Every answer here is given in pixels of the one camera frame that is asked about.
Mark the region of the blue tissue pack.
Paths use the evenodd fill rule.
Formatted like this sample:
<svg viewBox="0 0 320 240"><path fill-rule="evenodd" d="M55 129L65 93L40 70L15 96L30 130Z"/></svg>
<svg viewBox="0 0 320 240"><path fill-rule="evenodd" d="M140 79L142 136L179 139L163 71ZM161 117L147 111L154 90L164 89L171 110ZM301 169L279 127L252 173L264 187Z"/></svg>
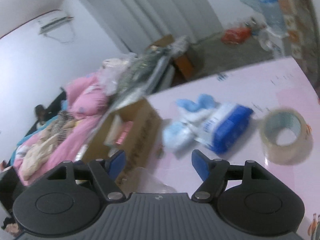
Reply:
<svg viewBox="0 0 320 240"><path fill-rule="evenodd" d="M196 141L217 154L226 153L249 126L253 110L223 103L199 126Z"/></svg>

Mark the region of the blue white fluffy cloth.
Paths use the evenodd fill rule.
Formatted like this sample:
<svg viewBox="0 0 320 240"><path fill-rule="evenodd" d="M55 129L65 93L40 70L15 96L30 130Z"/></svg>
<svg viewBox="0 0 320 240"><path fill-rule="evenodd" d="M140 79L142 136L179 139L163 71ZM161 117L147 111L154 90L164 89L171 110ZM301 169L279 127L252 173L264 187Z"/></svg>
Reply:
<svg viewBox="0 0 320 240"><path fill-rule="evenodd" d="M218 109L220 103L211 95L200 94L196 101L178 99L176 106L180 118L169 122L162 131L162 145L173 153L181 152L195 141L200 124Z"/></svg>

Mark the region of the brown cardboard box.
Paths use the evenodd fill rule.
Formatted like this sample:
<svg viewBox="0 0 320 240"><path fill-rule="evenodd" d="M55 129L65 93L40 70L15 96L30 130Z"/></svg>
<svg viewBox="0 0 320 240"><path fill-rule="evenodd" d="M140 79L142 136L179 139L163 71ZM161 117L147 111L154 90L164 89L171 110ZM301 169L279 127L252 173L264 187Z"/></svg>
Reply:
<svg viewBox="0 0 320 240"><path fill-rule="evenodd" d="M119 145L106 142L116 117L120 117L123 124L131 125L126 133L123 131L117 133ZM116 179L116 184L121 186L135 168L147 164L161 124L162 119L145 98L120 108L110 113L99 126L88 143L81 161L88 163L94 159L109 159L112 151L124 150L126 165Z"/></svg>

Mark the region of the pink quilt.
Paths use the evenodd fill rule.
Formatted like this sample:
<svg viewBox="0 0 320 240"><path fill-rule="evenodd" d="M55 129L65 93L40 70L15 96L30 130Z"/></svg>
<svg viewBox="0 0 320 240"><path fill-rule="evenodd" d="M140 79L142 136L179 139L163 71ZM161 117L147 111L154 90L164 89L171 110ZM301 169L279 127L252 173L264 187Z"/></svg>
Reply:
<svg viewBox="0 0 320 240"><path fill-rule="evenodd" d="M73 80L66 88L67 107L17 144L12 166L23 185L76 158L108 109L106 87L101 71Z"/></svg>

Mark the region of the clear packing tape roll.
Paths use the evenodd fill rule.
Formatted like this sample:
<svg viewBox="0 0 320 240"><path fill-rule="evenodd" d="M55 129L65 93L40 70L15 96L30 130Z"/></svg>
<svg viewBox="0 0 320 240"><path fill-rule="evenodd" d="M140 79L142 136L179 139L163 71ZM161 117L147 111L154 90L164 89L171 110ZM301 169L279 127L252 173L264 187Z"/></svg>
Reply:
<svg viewBox="0 0 320 240"><path fill-rule="evenodd" d="M310 128L302 115L291 108L268 113L261 121L259 135L265 158L277 165L299 164L313 148Z"/></svg>

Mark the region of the person on bed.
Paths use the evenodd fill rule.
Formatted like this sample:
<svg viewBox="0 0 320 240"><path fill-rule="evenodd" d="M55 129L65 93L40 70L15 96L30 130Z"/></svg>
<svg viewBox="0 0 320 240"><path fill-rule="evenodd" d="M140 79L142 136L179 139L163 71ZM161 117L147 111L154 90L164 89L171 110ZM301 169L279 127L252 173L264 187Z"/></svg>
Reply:
<svg viewBox="0 0 320 240"><path fill-rule="evenodd" d="M39 129L46 124L46 108L43 105L37 105L35 115L37 117L36 128Z"/></svg>

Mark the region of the pile of folded clothes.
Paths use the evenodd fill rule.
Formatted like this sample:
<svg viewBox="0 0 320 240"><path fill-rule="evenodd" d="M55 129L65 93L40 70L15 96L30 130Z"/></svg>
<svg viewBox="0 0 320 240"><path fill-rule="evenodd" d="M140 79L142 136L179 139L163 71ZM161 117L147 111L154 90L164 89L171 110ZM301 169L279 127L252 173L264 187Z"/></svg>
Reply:
<svg viewBox="0 0 320 240"><path fill-rule="evenodd" d="M97 76L106 95L106 107L113 109L126 98L152 92L171 62L187 52L187 35L166 35L150 44L141 54L128 53L102 62Z"/></svg>

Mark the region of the red snack bag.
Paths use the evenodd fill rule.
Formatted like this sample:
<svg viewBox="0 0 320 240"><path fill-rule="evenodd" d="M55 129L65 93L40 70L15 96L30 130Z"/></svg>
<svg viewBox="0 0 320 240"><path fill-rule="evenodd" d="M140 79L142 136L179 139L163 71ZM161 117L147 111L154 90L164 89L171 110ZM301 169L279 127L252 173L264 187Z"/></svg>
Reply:
<svg viewBox="0 0 320 240"><path fill-rule="evenodd" d="M228 29L221 37L221 41L225 44L242 44L251 36L251 29L248 27L238 27Z"/></svg>

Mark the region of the white air conditioner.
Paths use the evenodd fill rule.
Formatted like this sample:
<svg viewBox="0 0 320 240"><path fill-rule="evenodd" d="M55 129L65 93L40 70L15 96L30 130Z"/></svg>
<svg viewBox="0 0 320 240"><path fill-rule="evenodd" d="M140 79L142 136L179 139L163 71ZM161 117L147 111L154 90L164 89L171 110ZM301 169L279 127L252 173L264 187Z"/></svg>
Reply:
<svg viewBox="0 0 320 240"><path fill-rule="evenodd" d="M49 12L37 19L39 34L47 33L52 29L71 21L72 19L73 17L67 15L64 11L61 10Z"/></svg>

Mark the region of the grey window curtain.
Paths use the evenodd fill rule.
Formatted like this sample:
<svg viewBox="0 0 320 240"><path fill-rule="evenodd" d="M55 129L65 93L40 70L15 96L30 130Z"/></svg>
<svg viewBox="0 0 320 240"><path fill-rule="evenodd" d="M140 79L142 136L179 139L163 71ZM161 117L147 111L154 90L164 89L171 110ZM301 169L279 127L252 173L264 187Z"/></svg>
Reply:
<svg viewBox="0 0 320 240"><path fill-rule="evenodd" d="M223 30L208 0L80 0L124 53L141 53L165 35L197 43Z"/></svg>

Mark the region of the large water bottle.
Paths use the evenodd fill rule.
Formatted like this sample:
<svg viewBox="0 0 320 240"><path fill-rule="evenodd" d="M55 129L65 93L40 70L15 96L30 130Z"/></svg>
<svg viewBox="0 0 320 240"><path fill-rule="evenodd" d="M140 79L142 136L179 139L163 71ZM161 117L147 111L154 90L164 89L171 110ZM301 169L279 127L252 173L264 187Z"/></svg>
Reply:
<svg viewBox="0 0 320 240"><path fill-rule="evenodd" d="M285 33L286 25L278 0L258 0L267 25L277 33Z"/></svg>

